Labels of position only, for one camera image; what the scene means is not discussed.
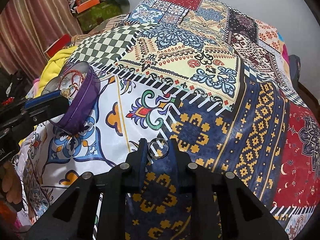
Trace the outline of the person's hand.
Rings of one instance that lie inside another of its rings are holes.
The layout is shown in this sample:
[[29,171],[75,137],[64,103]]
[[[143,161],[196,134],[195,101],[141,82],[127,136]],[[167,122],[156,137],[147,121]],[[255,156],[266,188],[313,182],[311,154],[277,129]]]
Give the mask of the person's hand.
[[4,163],[3,168],[2,190],[6,193],[6,199],[9,203],[19,204],[22,201],[20,178],[11,162]]

